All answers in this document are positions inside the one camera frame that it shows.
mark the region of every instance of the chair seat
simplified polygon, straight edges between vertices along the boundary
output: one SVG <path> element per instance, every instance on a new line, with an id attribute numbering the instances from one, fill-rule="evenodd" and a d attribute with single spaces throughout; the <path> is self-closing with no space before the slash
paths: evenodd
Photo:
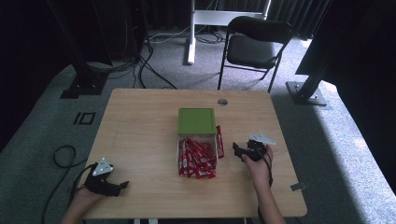
<path id="1" fill-rule="evenodd" d="M 273 68 L 276 63 L 274 44 L 245 35 L 233 35 L 229 42 L 227 61 L 256 68 Z"/>

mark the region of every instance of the black folding chair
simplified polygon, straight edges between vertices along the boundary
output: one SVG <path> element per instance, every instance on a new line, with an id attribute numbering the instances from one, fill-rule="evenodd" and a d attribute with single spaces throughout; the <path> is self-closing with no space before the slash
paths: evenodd
<path id="1" fill-rule="evenodd" d="M 246 16 L 233 19 L 227 28 L 218 90 L 220 90 L 224 67 L 264 72 L 260 80 L 263 80 L 268 72 L 275 68 L 268 87 L 268 92 L 270 92 L 282 52 L 292 36 L 292 28 L 285 22 L 265 21 Z M 280 50 L 277 52 L 275 43 L 280 45 Z"/>

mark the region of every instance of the gray carpet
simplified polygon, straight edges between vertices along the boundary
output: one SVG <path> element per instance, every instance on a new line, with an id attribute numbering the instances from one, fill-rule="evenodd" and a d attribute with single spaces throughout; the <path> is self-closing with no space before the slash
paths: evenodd
<path id="1" fill-rule="evenodd" d="M 186 65 L 186 38 L 152 44 L 149 64 L 178 89 L 215 90 L 218 83 L 223 44 L 197 42 L 195 64 Z M 334 85 L 321 82 L 319 89 L 330 106 L 295 105 L 286 81 L 305 81 L 295 76 L 306 48 L 293 39 L 285 50 L 271 97 L 303 190 L 308 213 L 288 223 L 394 223 L 396 198 L 382 176 L 369 148 L 338 96 Z M 144 57 L 148 49 L 142 50 Z M 86 159 L 115 88 L 142 88 L 133 71 L 109 76 L 102 95 L 61 100 L 75 72 L 66 67 L 49 84 L 35 108 L 0 154 L 0 223 L 40 223 L 45 203 L 65 169 L 52 161 L 56 148 L 70 145 L 77 150 L 76 161 Z M 266 91 L 270 78 L 260 74 L 227 69 L 223 90 Z M 147 88 L 169 88 L 148 69 L 142 80 Z M 78 113 L 94 113 L 92 124 L 77 120 Z M 66 148 L 58 153 L 63 164 L 70 162 Z M 72 182 L 83 169 L 70 170 L 55 192 L 46 213 L 46 223 L 59 223 L 66 209 Z M 88 223 L 126 223 L 127 220 L 88 220 Z"/>

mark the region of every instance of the small black object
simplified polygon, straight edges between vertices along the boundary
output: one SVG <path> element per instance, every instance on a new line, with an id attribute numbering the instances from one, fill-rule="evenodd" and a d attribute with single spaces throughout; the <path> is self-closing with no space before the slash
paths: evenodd
<path id="1" fill-rule="evenodd" d="M 267 148 L 262 142 L 257 142 L 254 140 L 248 140 L 247 149 L 243 149 L 236 143 L 233 143 L 233 154 L 242 159 L 242 154 L 246 154 L 251 160 L 259 161 L 264 158 L 264 154 L 267 152 Z"/>
<path id="2" fill-rule="evenodd" d="M 92 175 L 93 171 L 95 170 L 96 166 L 98 163 L 96 162 L 92 167 L 91 171 L 87 176 L 87 179 L 85 180 L 85 187 L 93 193 L 97 194 L 103 194 L 106 196 L 116 196 L 118 197 L 120 195 L 120 192 L 122 189 L 125 189 L 129 181 L 123 182 L 119 185 L 111 184 L 106 181 L 107 177 L 110 175 L 110 173 L 106 173 L 103 175 L 97 175 L 94 176 Z"/>

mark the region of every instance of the wooden table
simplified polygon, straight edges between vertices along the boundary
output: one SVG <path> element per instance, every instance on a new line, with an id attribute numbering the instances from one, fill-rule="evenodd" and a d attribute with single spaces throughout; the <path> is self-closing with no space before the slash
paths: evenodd
<path id="1" fill-rule="evenodd" d="M 219 105 L 218 99 L 228 104 Z M 225 157 L 219 159 L 212 179 L 178 175 L 181 107 L 215 109 Z M 305 215 L 301 191 L 290 189 L 298 180 L 267 92 L 114 90 L 87 164 L 106 158 L 114 165 L 108 182 L 131 182 L 120 197 L 103 199 L 85 218 L 256 217 L 258 204 L 248 169 L 232 148 L 232 142 L 246 147 L 248 135 L 254 133 L 276 141 L 272 190 L 282 215 Z"/>

